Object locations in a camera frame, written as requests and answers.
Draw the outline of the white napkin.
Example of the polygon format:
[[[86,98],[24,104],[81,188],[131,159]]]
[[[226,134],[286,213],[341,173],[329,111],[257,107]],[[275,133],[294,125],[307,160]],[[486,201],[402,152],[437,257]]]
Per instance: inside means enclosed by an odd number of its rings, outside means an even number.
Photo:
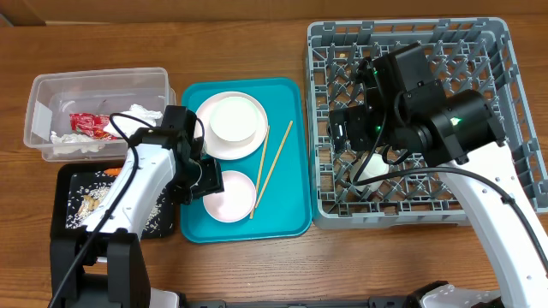
[[[139,104],[132,104],[129,110],[122,113],[123,116],[114,116],[114,123],[127,137],[133,135],[139,128],[146,127],[146,124],[156,127],[163,118],[162,112],[147,110]]]

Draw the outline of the orange carrot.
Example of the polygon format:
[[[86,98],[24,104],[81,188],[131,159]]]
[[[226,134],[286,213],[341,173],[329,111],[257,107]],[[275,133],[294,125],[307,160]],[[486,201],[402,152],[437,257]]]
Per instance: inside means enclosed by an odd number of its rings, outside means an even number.
[[[122,171],[121,168],[106,169],[103,171],[103,173],[108,176],[118,176],[121,173],[121,171]]]

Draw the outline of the peanuts and rice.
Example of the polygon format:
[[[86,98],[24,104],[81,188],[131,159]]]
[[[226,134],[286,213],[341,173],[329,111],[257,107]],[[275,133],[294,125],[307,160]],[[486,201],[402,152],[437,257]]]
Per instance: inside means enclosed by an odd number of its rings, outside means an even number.
[[[103,170],[73,174],[70,178],[65,228],[76,229],[102,202],[117,176]],[[163,238],[173,234],[175,209],[164,189],[148,217],[143,239]]]

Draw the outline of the red snack wrapper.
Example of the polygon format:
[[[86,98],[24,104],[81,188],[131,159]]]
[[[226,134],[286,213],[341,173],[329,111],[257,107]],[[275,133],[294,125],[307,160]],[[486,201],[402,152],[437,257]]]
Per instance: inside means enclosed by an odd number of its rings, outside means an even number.
[[[73,131],[83,133],[92,139],[116,139],[116,136],[104,130],[104,128],[110,123],[110,118],[107,115],[73,113],[69,115],[69,120]]]

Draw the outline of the white paper cup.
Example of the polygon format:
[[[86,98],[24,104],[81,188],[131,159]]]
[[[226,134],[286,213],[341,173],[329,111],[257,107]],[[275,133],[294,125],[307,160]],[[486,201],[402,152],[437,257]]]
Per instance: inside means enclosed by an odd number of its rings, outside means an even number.
[[[354,177],[359,173],[360,166],[365,162],[366,156],[361,158],[350,170],[350,177],[349,179],[351,181],[354,181]],[[387,163],[383,161],[383,158],[380,154],[375,153],[372,155],[371,160],[369,161],[368,165],[364,168],[363,171],[360,172],[359,181],[368,180],[370,178],[385,175],[389,172],[390,167]],[[368,186],[355,186],[356,190],[360,193],[363,193],[365,190],[368,190],[370,192],[376,192],[380,186],[382,185],[382,181],[377,181],[369,184]]]

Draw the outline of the foil wrapper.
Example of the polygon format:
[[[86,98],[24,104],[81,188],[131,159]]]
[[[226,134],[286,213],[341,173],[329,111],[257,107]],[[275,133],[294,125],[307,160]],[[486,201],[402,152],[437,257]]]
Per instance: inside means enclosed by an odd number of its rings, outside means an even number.
[[[104,144],[97,144],[97,140],[80,133],[69,133],[59,137],[55,131],[52,131],[51,143],[54,145],[54,155],[70,154],[76,151],[99,152],[104,149]]]

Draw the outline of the pink bowl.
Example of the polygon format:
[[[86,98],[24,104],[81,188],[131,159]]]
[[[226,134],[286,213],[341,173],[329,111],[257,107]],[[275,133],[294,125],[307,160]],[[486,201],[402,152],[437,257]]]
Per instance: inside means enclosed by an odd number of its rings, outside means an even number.
[[[206,212],[219,222],[239,222],[255,206],[257,192],[253,182],[235,170],[222,172],[223,191],[206,195],[203,203]]]

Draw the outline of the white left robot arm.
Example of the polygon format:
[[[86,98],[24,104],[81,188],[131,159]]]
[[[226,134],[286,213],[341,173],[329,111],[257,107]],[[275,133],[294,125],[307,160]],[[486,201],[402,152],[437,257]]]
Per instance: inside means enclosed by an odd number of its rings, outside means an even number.
[[[180,293],[153,288],[140,248],[161,193],[179,204],[223,191],[219,162],[202,153],[202,120],[166,107],[160,126],[144,122],[125,136],[128,154],[98,208],[79,228],[66,226],[68,187],[57,183],[51,219],[51,307],[183,307]]]

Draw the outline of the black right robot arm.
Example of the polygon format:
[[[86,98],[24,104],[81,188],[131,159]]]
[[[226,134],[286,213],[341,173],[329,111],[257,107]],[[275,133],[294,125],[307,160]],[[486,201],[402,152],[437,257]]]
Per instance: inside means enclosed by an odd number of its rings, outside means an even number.
[[[484,96],[471,89],[447,95],[420,43],[365,57],[352,81],[363,87],[365,102],[330,113],[334,151],[355,151],[361,167],[380,146],[421,155],[422,172],[436,174],[465,211],[499,286],[481,292],[435,281],[408,295],[404,305],[546,306],[547,234]]]

